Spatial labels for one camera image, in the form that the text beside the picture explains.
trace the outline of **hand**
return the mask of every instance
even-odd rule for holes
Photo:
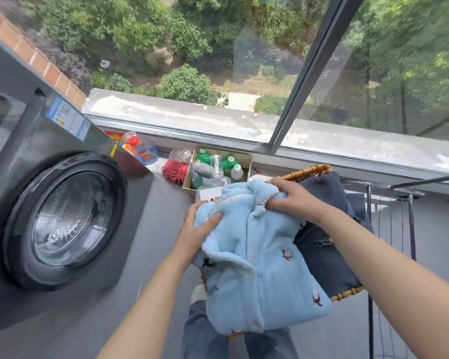
[[[193,257],[201,247],[206,236],[218,225],[223,217],[221,213],[216,213],[208,218],[201,227],[195,228],[193,224],[196,211],[207,202],[207,200],[204,200],[191,205],[190,210],[186,213],[185,223],[181,226],[178,239],[172,251],[172,254],[184,260],[186,267],[191,264]]]
[[[270,182],[280,191],[288,194],[286,199],[269,200],[266,209],[277,209],[300,218],[303,221],[318,224],[327,209],[320,199],[314,197],[304,187],[293,181],[274,178]]]

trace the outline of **light blue fleece garment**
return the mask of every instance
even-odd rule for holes
[[[263,181],[235,183],[196,213],[195,227],[223,214],[193,259],[207,280],[206,314],[220,334],[279,329],[325,316],[331,307],[293,244],[299,220],[265,209],[269,199],[285,197]]]

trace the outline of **blue and white sticker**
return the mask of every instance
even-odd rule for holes
[[[90,128],[90,122],[58,94],[48,108],[46,116],[81,141],[85,139]]]

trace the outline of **qr code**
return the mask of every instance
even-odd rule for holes
[[[65,103],[62,103],[60,106],[60,111],[58,111],[58,114],[61,116],[63,114],[68,115],[70,113],[70,106],[66,105]]]

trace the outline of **jeans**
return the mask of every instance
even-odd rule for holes
[[[228,337],[211,326],[206,316],[205,301],[190,307],[183,333],[184,359],[228,359]],[[298,353],[287,327],[267,330],[262,334],[245,334],[249,359],[298,359]]]

